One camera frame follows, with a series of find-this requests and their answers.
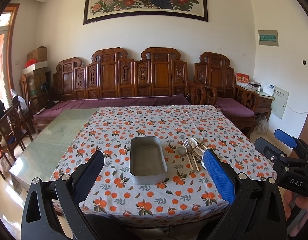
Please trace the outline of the orange print tablecloth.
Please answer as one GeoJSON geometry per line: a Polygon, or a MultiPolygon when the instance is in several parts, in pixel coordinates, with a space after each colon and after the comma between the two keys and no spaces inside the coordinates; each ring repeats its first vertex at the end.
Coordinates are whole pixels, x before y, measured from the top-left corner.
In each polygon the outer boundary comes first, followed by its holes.
{"type": "Polygon", "coordinates": [[[202,165],[180,153],[189,138],[204,142],[237,173],[261,181],[276,177],[269,161],[221,111],[192,105],[99,108],[51,178],[73,173],[100,152],[104,166],[80,203],[84,213],[146,228],[204,220],[228,203],[202,165]]]}

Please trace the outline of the white electrical cabinet door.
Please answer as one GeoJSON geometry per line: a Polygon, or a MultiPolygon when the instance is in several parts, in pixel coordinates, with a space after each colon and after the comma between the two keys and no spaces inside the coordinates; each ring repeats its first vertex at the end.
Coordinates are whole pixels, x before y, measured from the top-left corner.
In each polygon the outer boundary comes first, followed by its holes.
{"type": "Polygon", "coordinates": [[[276,86],[273,97],[271,112],[279,119],[282,119],[287,106],[289,92],[276,86]]]}

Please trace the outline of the wooden side table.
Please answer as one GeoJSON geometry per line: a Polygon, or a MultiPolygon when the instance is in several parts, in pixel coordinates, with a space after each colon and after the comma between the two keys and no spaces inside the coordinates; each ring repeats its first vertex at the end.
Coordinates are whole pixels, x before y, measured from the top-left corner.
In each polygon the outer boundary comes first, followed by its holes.
{"type": "Polygon", "coordinates": [[[263,114],[269,120],[271,114],[271,103],[275,100],[273,96],[256,92],[251,88],[235,86],[235,100],[243,106],[254,111],[256,115],[263,114]]]}

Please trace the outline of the white plastic soup spoon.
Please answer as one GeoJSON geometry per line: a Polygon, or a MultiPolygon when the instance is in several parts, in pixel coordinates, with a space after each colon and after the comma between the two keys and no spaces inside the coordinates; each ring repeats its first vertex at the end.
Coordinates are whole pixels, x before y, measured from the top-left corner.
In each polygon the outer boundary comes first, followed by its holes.
{"type": "Polygon", "coordinates": [[[195,152],[196,154],[203,156],[204,154],[204,150],[202,150],[199,146],[198,146],[198,142],[195,141],[193,138],[188,138],[187,139],[189,142],[189,145],[193,148],[193,152],[195,152]]]}

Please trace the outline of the metal fork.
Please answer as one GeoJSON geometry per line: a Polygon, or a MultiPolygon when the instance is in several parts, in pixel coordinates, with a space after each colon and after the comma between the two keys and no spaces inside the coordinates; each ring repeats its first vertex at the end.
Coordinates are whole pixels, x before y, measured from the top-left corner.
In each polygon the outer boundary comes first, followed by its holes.
{"type": "Polygon", "coordinates": [[[188,155],[193,157],[192,148],[191,148],[191,146],[189,145],[189,142],[186,139],[183,140],[183,145],[186,147],[188,155]]]}

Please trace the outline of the grey wall panel box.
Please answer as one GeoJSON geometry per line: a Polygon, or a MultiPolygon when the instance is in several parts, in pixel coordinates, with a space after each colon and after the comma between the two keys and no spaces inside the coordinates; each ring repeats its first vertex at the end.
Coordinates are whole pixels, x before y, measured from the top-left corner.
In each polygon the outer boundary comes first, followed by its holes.
{"type": "Polygon", "coordinates": [[[259,30],[258,42],[260,46],[279,46],[279,38],[277,30],[259,30]]]}

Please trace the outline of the cardboard box on top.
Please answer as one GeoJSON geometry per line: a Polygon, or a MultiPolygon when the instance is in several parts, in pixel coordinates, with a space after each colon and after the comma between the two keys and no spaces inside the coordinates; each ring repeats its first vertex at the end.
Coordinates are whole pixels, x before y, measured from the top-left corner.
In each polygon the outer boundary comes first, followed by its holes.
{"type": "Polygon", "coordinates": [[[40,46],[27,55],[27,61],[36,60],[37,62],[47,61],[47,47],[40,46]]]}

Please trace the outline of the wooden window frame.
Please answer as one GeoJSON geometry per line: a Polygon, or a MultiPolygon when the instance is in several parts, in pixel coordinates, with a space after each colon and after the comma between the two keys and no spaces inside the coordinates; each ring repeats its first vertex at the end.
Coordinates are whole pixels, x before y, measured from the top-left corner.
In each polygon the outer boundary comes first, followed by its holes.
{"type": "Polygon", "coordinates": [[[8,23],[0,26],[0,35],[3,35],[3,51],[2,51],[2,67],[3,67],[3,81],[4,89],[6,93],[6,99],[10,103],[12,100],[10,89],[14,89],[14,81],[12,75],[12,37],[14,32],[14,26],[19,9],[19,3],[9,3],[3,10],[0,18],[4,14],[10,15],[8,23]]]}

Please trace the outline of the wooden dining chair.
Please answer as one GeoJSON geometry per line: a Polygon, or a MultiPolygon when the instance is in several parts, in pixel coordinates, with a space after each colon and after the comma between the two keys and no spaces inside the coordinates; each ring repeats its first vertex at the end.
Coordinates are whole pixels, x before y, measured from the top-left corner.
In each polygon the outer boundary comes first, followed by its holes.
{"type": "Polygon", "coordinates": [[[5,145],[1,147],[2,152],[10,155],[14,161],[16,161],[15,148],[19,146],[22,151],[26,149],[23,142],[25,137],[33,141],[33,136],[25,121],[19,101],[5,111],[3,117],[0,119],[0,135],[5,143],[5,145]]]}

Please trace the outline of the carved wooden sofa bench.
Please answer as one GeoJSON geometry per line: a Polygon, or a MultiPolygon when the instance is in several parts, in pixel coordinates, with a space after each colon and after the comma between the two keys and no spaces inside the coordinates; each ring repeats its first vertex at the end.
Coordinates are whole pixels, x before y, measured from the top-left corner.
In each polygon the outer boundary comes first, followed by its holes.
{"type": "Polygon", "coordinates": [[[187,63],[174,48],[150,47],[129,59],[120,47],[101,49],[83,66],[77,57],[56,67],[50,98],[57,101],[186,95],[187,63]]]}

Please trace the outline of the rectangular metal tray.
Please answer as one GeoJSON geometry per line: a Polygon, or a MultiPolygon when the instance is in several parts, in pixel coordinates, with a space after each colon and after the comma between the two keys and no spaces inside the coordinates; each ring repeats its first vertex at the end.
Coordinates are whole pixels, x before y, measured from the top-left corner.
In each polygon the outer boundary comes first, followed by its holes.
{"type": "Polygon", "coordinates": [[[130,174],[134,185],[153,185],[166,180],[167,165],[159,138],[131,140],[130,174]]]}

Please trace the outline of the stacked cardboard boxes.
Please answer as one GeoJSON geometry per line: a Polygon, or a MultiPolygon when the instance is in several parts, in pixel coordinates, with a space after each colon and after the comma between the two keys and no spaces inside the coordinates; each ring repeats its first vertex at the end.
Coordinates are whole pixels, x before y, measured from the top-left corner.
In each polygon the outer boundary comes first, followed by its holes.
{"type": "Polygon", "coordinates": [[[46,82],[47,61],[37,62],[22,70],[26,77],[29,98],[42,93],[41,85],[46,82]]]}

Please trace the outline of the black desk lamp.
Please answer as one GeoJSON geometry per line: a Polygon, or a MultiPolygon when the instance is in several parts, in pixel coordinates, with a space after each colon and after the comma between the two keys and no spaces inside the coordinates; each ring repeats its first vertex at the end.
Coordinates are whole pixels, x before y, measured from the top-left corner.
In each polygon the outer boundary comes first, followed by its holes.
{"type": "Polygon", "coordinates": [[[42,85],[41,85],[41,90],[46,95],[46,105],[44,107],[45,109],[51,109],[52,107],[54,107],[56,105],[56,102],[50,101],[48,89],[49,89],[49,86],[48,86],[47,82],[43,82],[42,85]]]}

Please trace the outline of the white plastic bag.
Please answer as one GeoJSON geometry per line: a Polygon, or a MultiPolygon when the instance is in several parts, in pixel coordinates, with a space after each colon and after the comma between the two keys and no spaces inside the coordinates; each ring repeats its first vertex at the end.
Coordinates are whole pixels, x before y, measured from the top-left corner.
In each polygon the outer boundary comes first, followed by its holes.
{"type": "Polygon", "coordinates": [[[28,114],[29,108],[25,102],[25,100],[19,96],[13,89],[10,89],[11,95],[12,95],[12,105],[15,106],[18,103],[20,104],[20,107],[22,109],[22,112],[24,114],[28,114]]]}

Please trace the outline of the red gift box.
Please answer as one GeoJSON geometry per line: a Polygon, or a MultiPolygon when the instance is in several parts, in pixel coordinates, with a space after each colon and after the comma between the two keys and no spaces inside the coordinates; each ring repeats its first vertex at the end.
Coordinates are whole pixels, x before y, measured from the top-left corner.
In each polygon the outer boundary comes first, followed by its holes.
{"type": "Polygon", "coordinates": [[[236,72],[236,83],[242,85],[249,85],[249,75],[236,72]]]}

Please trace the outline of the metal spoon round bowl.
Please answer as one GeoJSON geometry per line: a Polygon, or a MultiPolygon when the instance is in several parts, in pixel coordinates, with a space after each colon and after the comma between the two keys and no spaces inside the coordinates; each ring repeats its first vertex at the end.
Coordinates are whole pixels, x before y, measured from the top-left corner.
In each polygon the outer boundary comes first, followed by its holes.
{"type": "Polygon", "coordinates": [[[186,147],[185,147],[184,145],[179,145],[179,146],[177,147],[177,152],[178,152],[178,154],[179,154],[180,156],[183,156],[183,155],[186,155],[187,149],[186,149],[186,147]]]}

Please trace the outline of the purple sofa cushion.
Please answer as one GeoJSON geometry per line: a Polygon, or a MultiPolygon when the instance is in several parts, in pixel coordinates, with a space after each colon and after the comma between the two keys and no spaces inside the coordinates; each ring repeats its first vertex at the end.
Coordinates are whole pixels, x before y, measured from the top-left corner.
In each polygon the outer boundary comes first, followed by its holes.
{"type": "Polygon", "coordinates": [[[35,120],[54,120],[65,110],[91,109],[100,107],[128,107],[128,106],[169,106],[169,105],[190,105],[182,94],[169,96],[144,96],[130,98],[104,98],[67,100],[57,103],[50,109],[35,114],[35,120]]]}

